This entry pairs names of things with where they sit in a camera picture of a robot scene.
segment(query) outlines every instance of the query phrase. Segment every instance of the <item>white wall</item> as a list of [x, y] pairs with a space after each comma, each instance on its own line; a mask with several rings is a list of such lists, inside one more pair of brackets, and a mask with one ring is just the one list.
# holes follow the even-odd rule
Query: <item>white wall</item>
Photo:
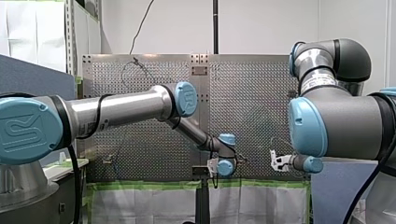
[[372, 75], [363, 94], [385, 87], [389, 0], [319, 1], [319, 40], [344, 37], [360, 42], [372, 60]]
[[[154, 1], [134, 53], [213, 52], [212, 3]], [[129, 53], [148, 4], [102, 1], [103, 53]], [[219, 0], [219, 53], [288, 54], [298, 40], [318, 40], [318, 0]]]
[[[103, 53], [127, 54], [150, 0], [102, 1]], [[212, 49], [211, 0], [154, 1], [133, 53]]]
[[396, 87], [396, 3], [389, 1], [389, 25], [388, 25], [388, 79], [389, 86]]
[[318, 0], [219, 0], [219, 53], [289, 54], [318, 41]]

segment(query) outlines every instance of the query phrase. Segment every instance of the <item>white cloth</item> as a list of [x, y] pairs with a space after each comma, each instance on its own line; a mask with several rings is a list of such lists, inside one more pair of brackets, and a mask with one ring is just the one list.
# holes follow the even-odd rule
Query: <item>white cloth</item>
[[[210, 189], [212, 224], [305, 224], [307, 188]], [[92, 224], [174, 224], [195, 219], [195, 189], [112, 189], [93, 194]]]

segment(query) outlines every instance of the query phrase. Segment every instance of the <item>metal bracket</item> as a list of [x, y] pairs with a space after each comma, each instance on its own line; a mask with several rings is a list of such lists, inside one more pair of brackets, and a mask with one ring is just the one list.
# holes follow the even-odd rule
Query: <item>metal bracket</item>
[[77, 74], [77, 49], [76, 32], [74, 24], [74, 0], [65, 0], [65, 23], [66, 23], [66, 62], [67, 73]]
[[207, 179], [209, 179], [209, 169], [207, 166], [192, 166], [192, 179], [207, 181]]

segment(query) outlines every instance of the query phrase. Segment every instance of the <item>gray joint housing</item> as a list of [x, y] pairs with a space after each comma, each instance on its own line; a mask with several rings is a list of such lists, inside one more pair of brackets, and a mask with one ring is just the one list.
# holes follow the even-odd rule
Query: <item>gray joint housing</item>
[[329, 53], [333, 62], [328, 65], [334, 69], [338, 80], [363, 82], [370, 78], [372, 69], [370, 56], [366, 49], [356, 41], [337, 39], [302, 44], [294, 53], [294, 58], [297, 61], [300, 55], [311, 49], [325, 50]]

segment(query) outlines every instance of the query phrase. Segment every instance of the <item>gray cylinder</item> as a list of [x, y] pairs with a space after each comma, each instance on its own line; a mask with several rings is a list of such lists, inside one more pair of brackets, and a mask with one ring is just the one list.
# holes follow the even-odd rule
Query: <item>gray cylinder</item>
[[373, 97], [352, 97], [337, 88], [308, 92], [324, 121], [328, 148], [326, 157], [372, 160], [382, 141], [382, 118]]

